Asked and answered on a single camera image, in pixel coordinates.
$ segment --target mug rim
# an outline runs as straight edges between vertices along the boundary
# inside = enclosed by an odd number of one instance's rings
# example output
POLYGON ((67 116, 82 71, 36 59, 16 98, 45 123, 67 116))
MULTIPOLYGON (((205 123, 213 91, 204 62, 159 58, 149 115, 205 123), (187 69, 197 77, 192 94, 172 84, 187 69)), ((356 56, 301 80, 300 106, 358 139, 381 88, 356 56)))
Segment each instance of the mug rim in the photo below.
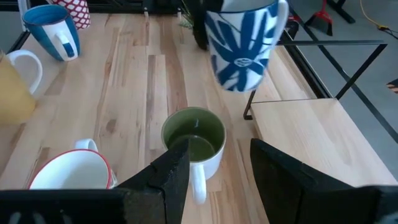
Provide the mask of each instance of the mug rim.
POLYGON ((58 154, 57 156, 55 156, 54 158, 51 158, 51 160, 49 160, 48 162, 46 162, 46 163, 39 169, 39 171, 34 175, 34 177, 32 178, 32 180, 30 181, 30 183, 29 183, 29 185, 28 185, 28 190, 31 190, 33 181, 36 179, 37 175, 44 169, 44 167, 46 167, 46 166, 49 165, 52 161, 54 161, 55 159, 57 159, 58 157, 60 157, 60 156, 62 156, 62 155, 64 155, 64 154, 67 154, 67 153, 70 153, 70 152, 78 152, 78 151, 94 152, 95 154, 99 155, 100 158, 102 158, 102 160, 104 160, 105 165, 106 165, 106 168, 107 168, 107 170, 108 170, 108 179, 107 179, 107 181, 106 181, 106 189, 109 189, 110 186, 111 186, 112 172, 111 172, 111 166, 110 166, 108 160, 106 160, 106 158, 105 158, 103 155, 101 155, 100 153, 98 153, 98 152, 96 152, 96 151, 93 151, 93 150, 91 150, 91 149, 72 149, 72 150, 63 152, 63 153, 61 153, 61 154, 58 154))
POLYGON ((278 4, 278 2, 279 2, 279 0, 274 0, 274 2, 269 3, 269 4, 265 5, 265 6, 261 6, 261 7, 258 7, 258 8, 255 8, 255 9, 249 9, 249 10, 241 10, 241 11, 222 11, 222 10, 220 10, 220 11, 214 11, 214 10, 211 10, 211 9, 206 9, 206 12, 215 12, 215 13, 218 13, 218 14, 221 14, 221 13, 223 13, 223 14, 234 14, 234 13, 254 12, 254 11, 258 11, 260 9, 264 9, 264 8, 269 7, 269 6, 272 6, 273 4, 278 4))
POLYGON ((222 145, 221 145, 221 147, 219 148, 219 150, 218 150, 217 153, 215 153, 214 155, 212 155, 211 157, 209 157, 209 158, 207 158, 207 159, 202 159, 202 160, 200 160, 200 161, 189 161, 190 164, 197 165, 197 164, 202 164, 202 163, 204 163, 204 162, 207 162, 207 161, 212 160, 214 157, 216 157, 219 153, 221 153, 221 152, 223 151, 223 149, 224 149, 224 147, 225 147, 225 143, 226 143, 226 128, 225 128, 225 125, 224 125, 223 121, 222 121, 216 114, 214 114, 213 112, 211 112, 210 110, 208 110, 208 109, 206 109, 206 108, 201 108, 201 107, 199 107, 199 106, 188 106, 188 107, 186 107, 186 108, 182 108, 182 109, 180 109, 180 110, 178 110, 178 111, 172 113, 172 114, 163 122, 162 130, 161 130, 161 132, 160 132, 160 135, 161 135, 161 138, 162 138, 163 147, 165 147, 166 150, 169 150, 169 149, 167 149, 167 145, 166 145, 166 143, 164 142, 164 138, 163 138, 163 132, 164 132, 164 128, 165 128, 166 123, 171 119, 172 116, 176 115, 176 114, 179 113, 179 112, 182 112, 182 111, 185 111, 185 110, 189 110, 189 109, 198 109, 198 110, 202 110, 202 111, 211 113, 213 116, 215 116, 215 117, 220 121, 220 123, 221 123, 221 125, 222 125, 222 127, 223 127, 223 132, 224 132, 223 143, 222 143, 222 145))
POLYGON ((46 4, 46 5, 42 5, 42 6, 35 6, 35 7, 32 7, 32 8, 30 8, 30 9, 28 9, 28 10, 24 13, 24 15, 22 16, 22 20, 24 21, 24 23, 29 24, 29 25, 34 25, 34 26, 46 26, 46 25, 54 25, 54 24, 57 24, 57 23, 59 23, 59 22, 65 21, 69 15, 70 15, 70 14, 69 14, 69 11, 68 11, 67 9, 65 9, 63 6, 59 6, 59 5, 57 5, 57 4, 46 4), (65 11, 67 12, 67 14, 66 14, 65 17, 63 17, 62 19, 59 19, 59 20, 57 20, 57 21, 55 21, 55 22, 45 23, 45 24, 36 24, 36 23, 33 23, 33 22, 27 22, 27 21, 25 20, 25 15, 26 15, 29 11, 33 11, 34 9, 38 9, 38 8, 41 8, 41 7, 57 7, 57 8, 62 8, 63 10, 65 10, 65 11))

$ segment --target yellow cable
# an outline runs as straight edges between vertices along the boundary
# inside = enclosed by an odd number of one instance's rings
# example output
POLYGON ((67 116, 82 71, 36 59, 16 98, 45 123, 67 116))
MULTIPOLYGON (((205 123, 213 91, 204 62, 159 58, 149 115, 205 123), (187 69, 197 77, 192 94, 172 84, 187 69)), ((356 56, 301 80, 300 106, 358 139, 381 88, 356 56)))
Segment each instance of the yellow cable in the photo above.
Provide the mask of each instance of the yellow cable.
POLYGON ((361 9, 362 9, 363 15, 366 17, 366 19, 367 19, 369 22, 371 22, 371 23, 373 23, 374 25, 376 25, 378 29, 381 29, 381 28, 388 28, 388 26, 381 25, 381 24, 377 23, 376 21, 372 20, 371 18, 369 18, 368 15, 366 15, 365 10, 363 9, 362 0, 359 0, 359 3, 361 4, 361 9))

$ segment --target red and white mug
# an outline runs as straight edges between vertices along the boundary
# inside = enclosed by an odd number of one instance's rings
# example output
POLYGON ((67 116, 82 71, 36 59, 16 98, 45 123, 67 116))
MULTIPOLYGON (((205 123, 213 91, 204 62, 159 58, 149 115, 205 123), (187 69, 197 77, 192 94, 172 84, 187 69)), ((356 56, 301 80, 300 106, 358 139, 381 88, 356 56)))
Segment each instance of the red and white mug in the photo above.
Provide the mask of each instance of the red and white mug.
POLYGON ((90 13, 86 0, 51 0, 54 4, 65 7, 72 16, 77 29, 84 29, 90 26, 90 13))
POLYGON ((29 189, 111 189, 118 180, 92 139, 81 139, 75 149, 44 165, 29 189))

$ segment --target mug handle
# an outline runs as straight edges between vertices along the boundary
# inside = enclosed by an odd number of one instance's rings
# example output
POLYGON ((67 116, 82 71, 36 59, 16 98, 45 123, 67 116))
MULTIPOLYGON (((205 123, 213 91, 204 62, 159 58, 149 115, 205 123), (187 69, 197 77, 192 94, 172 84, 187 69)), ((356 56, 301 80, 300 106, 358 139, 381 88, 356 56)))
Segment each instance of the mug handle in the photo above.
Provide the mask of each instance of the mug handle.
POLYGON ((285 29, 287 18, 289 16, 289 4, 286 0, 278 1, 278 18, 275 25, 274 38, 271 42, 271 48, 273 49, 279 41, 279 37, 285 29))
POLYGON ((30 94, 33 94, 34 91, 36 91, 37 87, 39 87, 39 83, 43 77, 42 62, 40 62, 39 58, 35 54, 33 54, 32 52, 30 52, 28 50, 16 50, 14 52, 7 54, 7 57, 9 58, 11 65, 13 65, 13 66, 15 66, 16 60, 20 56, 29 56, 29 57, 33 58, 37 64, 36 79, 29 87, 30 94))
POLYGON ((68 57, 74 57, 75 52, 73 51, 72 45, 70 44, 70 41, 68 40, 68 37, 63 32, 57 32, 55 36, 58 38, 58 40, 61 42, 63 48, 65 49, 68 57))
POLYGON ((92 139, 81 139, 75 142, 75 149, 90 149, 98 152, 97 145, 92 139))
POLYGON ((206 178, 203 164, 193 165, 190 173, 193 199, 201 205, 206 200, 206 178))

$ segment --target yellow mug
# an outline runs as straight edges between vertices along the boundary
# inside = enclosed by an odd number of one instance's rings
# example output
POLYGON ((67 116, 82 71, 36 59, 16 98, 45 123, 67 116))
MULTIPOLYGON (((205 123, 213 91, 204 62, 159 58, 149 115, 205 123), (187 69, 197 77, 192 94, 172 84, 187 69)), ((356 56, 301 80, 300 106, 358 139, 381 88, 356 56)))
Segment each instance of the yellow mug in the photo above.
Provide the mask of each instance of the yellow mug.
POLYGON ((36 105, 32 94, 42 76, 43 66, 32 52, 16 50, 5 55, 0 51, 0 124, 23 123, 30 118, 36 105), (29 89, 14 68, 16 59, 20 56, 31 57, 37 64, 36 77, 29 89))

